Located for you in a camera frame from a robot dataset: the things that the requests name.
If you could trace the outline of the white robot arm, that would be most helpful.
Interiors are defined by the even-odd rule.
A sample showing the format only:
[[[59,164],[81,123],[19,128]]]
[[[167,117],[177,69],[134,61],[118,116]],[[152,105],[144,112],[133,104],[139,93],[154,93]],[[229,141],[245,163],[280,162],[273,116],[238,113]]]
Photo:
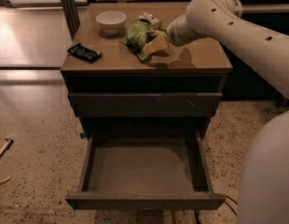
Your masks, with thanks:
[[[146,54],[210,37],[289,100],[289,35],[241,18],[239,0],[192,0]],[[289,111],[255,136],[243,165],[236,224],[289,224]]]

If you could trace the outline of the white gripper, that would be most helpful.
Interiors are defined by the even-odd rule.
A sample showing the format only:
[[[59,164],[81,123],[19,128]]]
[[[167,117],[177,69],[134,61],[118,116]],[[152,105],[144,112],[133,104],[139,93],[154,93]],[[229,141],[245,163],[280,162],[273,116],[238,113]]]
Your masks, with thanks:
[[[179,16],[169,24],[167,34],[169,41],[176,47],[181,47],[200,39],[200,35],[190,28],[185,15]],[[152,54],[166,49],[169,46],[169,41],[165,34],[160,34],[143,47],[143,53]]]

